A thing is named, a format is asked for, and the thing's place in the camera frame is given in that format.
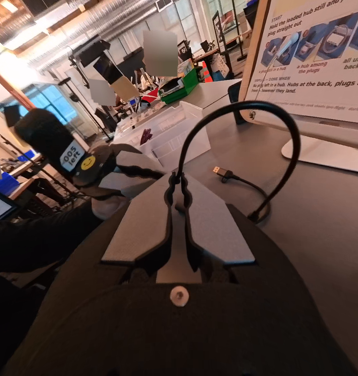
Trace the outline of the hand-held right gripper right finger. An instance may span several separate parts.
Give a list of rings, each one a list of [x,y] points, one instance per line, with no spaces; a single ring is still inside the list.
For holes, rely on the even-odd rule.
[[[187,258],[193,271],[205,261],[226,267],[255,262],[225,201],[188,174],[181,176]]]

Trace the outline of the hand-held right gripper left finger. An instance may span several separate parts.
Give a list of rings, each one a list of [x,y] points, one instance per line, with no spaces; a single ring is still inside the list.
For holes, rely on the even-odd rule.
[[[156,273],[172,249],[174,173],[166,174],[129,204],[101,262]]]

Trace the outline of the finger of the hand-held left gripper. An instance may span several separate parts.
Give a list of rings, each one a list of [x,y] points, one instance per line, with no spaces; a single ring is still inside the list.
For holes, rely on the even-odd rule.
[[[119,191],[122,196],[133,199],[158,179],[159,171],[148,171],[148,176],[128,176],[121,172],[111,172],[102,178],[98,187]]]
[[[121,173],[130,177],[161,178],[165,175],[157,160],[141,153],[120,151],[116,156],[116,166]]]

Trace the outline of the clear plastic box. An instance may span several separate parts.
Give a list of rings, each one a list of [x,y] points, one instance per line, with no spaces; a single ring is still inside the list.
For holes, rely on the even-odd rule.
[[[186,137],[202,118],[202,108],[180,101],[176,107],[165,106],[159,114],[120,132],[112,144],[129,144],[157,160],[165,172],[173,171]]]

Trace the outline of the black cable red plug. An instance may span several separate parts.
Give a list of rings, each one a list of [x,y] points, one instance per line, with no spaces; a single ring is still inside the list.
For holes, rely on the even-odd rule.
[[[263,203],[254,211],[252,212],[249,216],[248,219],[252,221],[253,223],[260,223],[262,222],[266,217],[259,217],[260,212],[267,206],[270,205],[271,200],[280,192],[280,190],[285,186],[286,182],[289,180],[290,176],[292,175],[293,171],[296,168],[296,165],[299,160],[300,152],[301,152],[301,139],[300,139],[300,133],[299,129],[292,118],[292,116],[286,112],[284,109],[281,107],[266,102],[266,101],[258,101],[258,100],[249,100],[249,101],[240,101],[236,103],[229,104],[227,106],[221,107],[209,115],[206,115],[203,119],[201,119],[195,126],[194,128],[189,132],[188,136],[186,137],[182,149],[181,149],[181,154],[179,158],[179,164],[178,164],[178,172],[176,176],[176,184],[178,184],[181,181],[181,176],[183,173],[183,167],[186,159],[186,154],[189,149],[189,146],[194,139],[194,137],[197,135],[197,133],[204,128],[207,124],[210,122],[218,119],[219,117],[235,112],[235,111],[242,111],[242,110],[261,110],[268,112],[270,114],[275,115],[278,117],[287,127],[291,139],[292,139],[292,145],[293,145],[293,150],[292,150],[292,157],[291,161],[282,177],[280,182],[276,185],[274,190],[265,197],[265,200]]]

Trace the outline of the person's left forearm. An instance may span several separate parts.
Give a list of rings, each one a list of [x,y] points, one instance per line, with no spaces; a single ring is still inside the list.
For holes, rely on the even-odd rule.
[[[68,257],[101,223],[90,202],[18,223],[0,221],[0,273],[24,273]]]

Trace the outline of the blue storage tray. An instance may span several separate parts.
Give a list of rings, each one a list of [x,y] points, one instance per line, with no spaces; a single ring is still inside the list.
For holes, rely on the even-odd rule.
[[[15,190],[18,189],[20,183],[7,172],[2,172],[0,179],[0,193],[5,196],[10,196]]]

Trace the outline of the green plastic bin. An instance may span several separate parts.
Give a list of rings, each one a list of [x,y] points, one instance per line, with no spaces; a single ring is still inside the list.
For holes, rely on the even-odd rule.
[[[161,91],[159,91],[159,95],[161,100],[165,104],[171,104],[172,102],[175,102],[177,100],[181,100],[184,97],[188,96],[190,92],[198,85],[198,78],[197,78],[197,72],[196,69],[193,68],[189,73],[187,73],[186,76],[182,78],[182,87],[178,87],[177,90],[169,93],[169,94],[163,94]]]

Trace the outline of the small black display device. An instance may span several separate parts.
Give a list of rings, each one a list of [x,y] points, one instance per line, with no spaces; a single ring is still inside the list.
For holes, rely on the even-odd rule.
[[[228,97],[231,104],[239,102],[239,92],[241,88],[242,80],[233,83],[228,87]]]

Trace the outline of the white holder bar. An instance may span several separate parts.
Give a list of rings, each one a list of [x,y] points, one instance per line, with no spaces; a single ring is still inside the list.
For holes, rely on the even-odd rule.
[[[288,130],[275,115],[261,110],[242,110],[242,117],[254,124],[265,125],[279,130]],[[318,117],[292,115],[303,136],[358,148],[358,123]]]

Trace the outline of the printed instruction sheet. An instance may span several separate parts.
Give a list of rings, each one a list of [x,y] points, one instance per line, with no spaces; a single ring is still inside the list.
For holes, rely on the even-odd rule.
[[[358,0],[271,1],[246,99],[358,123]]]

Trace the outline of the silver ventilation duct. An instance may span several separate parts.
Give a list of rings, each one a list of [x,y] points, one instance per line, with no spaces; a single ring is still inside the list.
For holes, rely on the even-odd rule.
[[[146,7],[153,6],[156,9],[155,2],[153,0],[101,1],[60,26],[50,35],[76,38],[90,30],[95,30],[95,33],[98,34],[109,29],[112,25],[119,24],[136,15]]]

